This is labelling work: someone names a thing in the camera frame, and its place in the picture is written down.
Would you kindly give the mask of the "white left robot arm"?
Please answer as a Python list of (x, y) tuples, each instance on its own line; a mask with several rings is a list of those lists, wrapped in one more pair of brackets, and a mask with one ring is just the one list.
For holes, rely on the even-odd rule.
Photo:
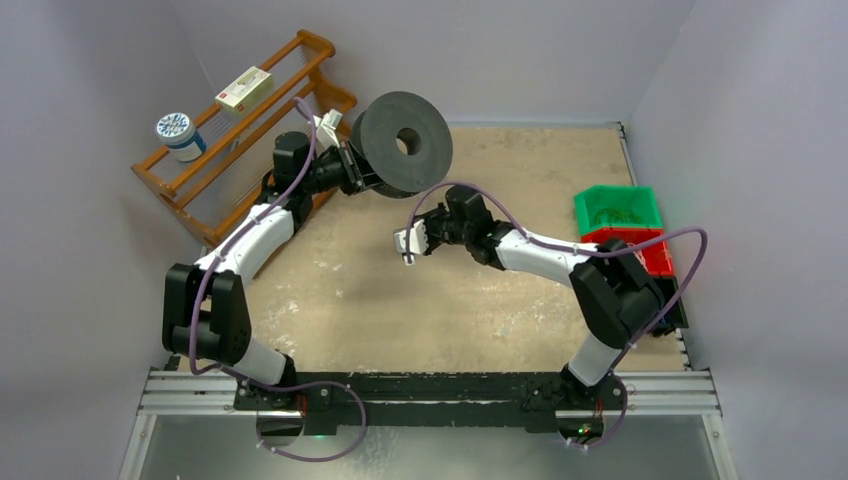
[(253, 337), (246, 288), (305, 223), (315, 195), (353, 185), (341, 144), (325, 130), (316, 140), (279, 135), (272, 169), (244, 221), (215, 250), (191, 265), (174, 264), (165, 277), (164, 348), (260, 383), (260, 397), (275, 409), (297, 399), (296, 368), (290, 356)]

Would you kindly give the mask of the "black perforated cable spool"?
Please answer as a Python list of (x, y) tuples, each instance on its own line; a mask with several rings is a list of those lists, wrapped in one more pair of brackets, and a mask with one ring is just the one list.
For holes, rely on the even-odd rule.
[(385, 93), (355, 120), (349, 142), (363, 189), (404, 199), (444, 180), (453, 140), (446, 120), (425, 98)]

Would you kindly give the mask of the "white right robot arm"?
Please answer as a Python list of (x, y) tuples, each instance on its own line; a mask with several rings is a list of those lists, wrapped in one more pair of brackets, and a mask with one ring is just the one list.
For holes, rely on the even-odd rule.
[(617, 238), (574, 243), (536, 235), (512, 217), (496, 219), (492, 197), (475, 186), (447, 183), (444, 201), (413, 211), (393, 241), (405, 264), (441, 245), (461, 245), (479, 264), (535, 275), (572, 290), (588, 334), (564, 366), (561, 392), (576, 407), (596, 399), (637, 334), (665, 304), (665, 297), (634, 250)]

